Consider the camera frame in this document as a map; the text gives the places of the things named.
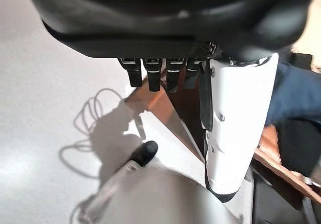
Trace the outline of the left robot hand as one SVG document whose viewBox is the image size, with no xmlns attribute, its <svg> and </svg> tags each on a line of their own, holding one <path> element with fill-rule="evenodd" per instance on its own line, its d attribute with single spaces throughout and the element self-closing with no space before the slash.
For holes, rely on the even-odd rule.
<svg viewBox="0 0 321 224">
<path fill-rule="evenodd" d="M 312 0 L 32 0 L 47 31 L 93 58 L 117 58 L 130 84 L 199 86 L 205 183 L 239 190 L 267 120 L 279 52 L 302 35 Z"/>
</svg>

